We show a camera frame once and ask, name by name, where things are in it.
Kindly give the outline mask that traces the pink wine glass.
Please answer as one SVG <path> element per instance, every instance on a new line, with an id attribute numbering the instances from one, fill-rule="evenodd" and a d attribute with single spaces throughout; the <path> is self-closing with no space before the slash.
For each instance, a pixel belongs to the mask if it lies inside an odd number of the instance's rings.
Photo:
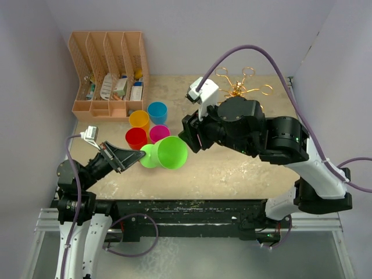
<path id="1" fill-rule="evenodd" d="M 168 136 L 170 136 L 170 130 L 165 125 L 155 125 L 149 131 L 149 138 L 153 144 Z"/>

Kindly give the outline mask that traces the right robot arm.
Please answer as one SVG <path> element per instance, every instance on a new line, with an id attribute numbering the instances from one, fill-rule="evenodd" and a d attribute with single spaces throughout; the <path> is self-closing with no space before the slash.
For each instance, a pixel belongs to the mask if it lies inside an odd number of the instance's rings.
<path id="1" fill-rule="evenodd" d="M 195 153 L 218 144 L 298 174 L 288 192 L 264 202 L 258 214 L 264 227 L 295 212 L 328 214 L 352 209 L 352 196 L 345 186 L 349 171 L 328 169 L 296 118 L 266 117 L 258 101 L 236 96 L 219 106 L 209 105 L 204 117 L 198 112 L 186 115 L 182 125 L 178 136 Z"/>

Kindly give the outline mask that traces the red wine glass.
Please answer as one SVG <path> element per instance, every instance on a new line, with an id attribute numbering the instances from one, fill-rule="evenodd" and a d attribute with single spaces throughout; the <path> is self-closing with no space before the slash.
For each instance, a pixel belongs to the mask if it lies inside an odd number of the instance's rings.
<path id="1" fill-rule="evenodd" d="M 144 129 L 133 127 L 126 132 L 125 139 L 131 149 L 140 150 L 148 143 L 148 137 Z"/>

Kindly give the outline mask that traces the blue wine glass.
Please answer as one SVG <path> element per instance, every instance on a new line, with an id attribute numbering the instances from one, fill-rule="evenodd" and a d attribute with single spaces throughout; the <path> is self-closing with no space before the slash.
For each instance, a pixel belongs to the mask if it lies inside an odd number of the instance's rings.
<path id="1" fill-rule="evenodd" d="M 165 124 L 167 120 L 167 106 L 163 102 L 152 102 L 147 108 L 149 118 L 155 125 Z"/>

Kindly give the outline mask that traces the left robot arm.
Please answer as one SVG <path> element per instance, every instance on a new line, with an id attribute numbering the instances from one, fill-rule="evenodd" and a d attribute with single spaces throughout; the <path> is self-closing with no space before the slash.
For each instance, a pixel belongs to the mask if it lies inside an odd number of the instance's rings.
<path id="1" fill-rule="evenodd" d="M 107 231 L 120 220 L 117 204 L 98 201 L 88 189 L 111 171 L 122 173 L 145 157 L 144 151 L 121 149 L 107 141 L 86 165 L 71 156 L 57 169 L 60 248 L 56 278 L 94 278 Z"/>

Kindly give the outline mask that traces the yellow wine glass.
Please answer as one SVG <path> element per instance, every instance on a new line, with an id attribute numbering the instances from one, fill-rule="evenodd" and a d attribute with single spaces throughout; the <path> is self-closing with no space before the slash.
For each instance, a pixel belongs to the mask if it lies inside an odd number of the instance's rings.
<path id="1" fill-rule="evenodd" d="M 146 133 L 149 132 L 150 118 L 149 114 L 144 110 L 136 110 L 130 114 L 129 123 L 132 127 L 143 129 Z"/>

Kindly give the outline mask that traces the green wine glass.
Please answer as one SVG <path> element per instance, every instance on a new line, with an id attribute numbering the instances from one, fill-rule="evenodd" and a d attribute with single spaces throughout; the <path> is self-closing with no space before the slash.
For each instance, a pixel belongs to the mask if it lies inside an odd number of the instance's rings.
<path id="1" fill-rule="evenodd" d="M 149 169 L 162 167 L 176 170 L 181 168 L 188 159 L 186 143 L 176 136 L 168 136 L 155 144 L 144 145 L 141 151 L 145 152 L 145 156 L 139 162 Z"/>

